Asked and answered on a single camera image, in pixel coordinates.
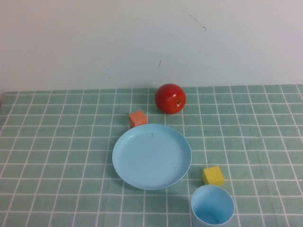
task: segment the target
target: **plate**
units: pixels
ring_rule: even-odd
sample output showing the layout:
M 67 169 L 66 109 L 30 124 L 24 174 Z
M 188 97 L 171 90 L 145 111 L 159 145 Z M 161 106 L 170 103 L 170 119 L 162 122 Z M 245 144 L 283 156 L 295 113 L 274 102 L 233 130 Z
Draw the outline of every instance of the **plate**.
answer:
M 144 124 L 128 130 L 113 150 L 118 175 L 128 184 L 146 190 L 178 182 L 187 173 L 191 158 L 184 136 L 162 124 Z

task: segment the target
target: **cup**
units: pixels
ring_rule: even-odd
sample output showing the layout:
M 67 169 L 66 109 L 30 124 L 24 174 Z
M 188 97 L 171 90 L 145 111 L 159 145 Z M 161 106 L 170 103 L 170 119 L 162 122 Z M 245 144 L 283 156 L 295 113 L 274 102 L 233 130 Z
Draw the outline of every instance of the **cup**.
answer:
M 204 185 L 191 197 L 191 210 L 194 227 L 225 227 L 235 212 L 235 205 L 223 188 Z

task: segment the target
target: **red apple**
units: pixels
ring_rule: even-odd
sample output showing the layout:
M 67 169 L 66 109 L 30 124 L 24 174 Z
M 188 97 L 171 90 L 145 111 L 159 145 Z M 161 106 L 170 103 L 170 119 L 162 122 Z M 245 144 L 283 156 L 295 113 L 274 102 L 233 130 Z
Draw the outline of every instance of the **red apple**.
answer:
M 157 90 L 155 102 L 166 114 L 178 113 L 185 106 L 185 92 L 176 84 L 164 84 Z

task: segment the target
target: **toy block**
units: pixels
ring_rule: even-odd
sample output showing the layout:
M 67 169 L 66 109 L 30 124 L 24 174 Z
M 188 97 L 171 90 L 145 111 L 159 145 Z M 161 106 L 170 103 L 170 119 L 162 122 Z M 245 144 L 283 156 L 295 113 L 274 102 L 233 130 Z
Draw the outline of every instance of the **toy block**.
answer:
M 224 183 L 224 177 L 218 166 L 203 169 L 202 180 L 204 184 L 213 184 L 222 186 Z
M 132 128 L 142 124 L 147 124 L 147 117 L 141 110 L 138 110 L 129 115 L 129 124 Z

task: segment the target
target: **wall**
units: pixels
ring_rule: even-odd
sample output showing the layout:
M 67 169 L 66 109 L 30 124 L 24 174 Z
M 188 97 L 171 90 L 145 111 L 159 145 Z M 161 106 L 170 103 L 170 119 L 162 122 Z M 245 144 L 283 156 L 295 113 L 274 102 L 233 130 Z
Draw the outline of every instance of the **wall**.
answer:
M 0 91 L 303 83 L 300 0 L 2 0 Z

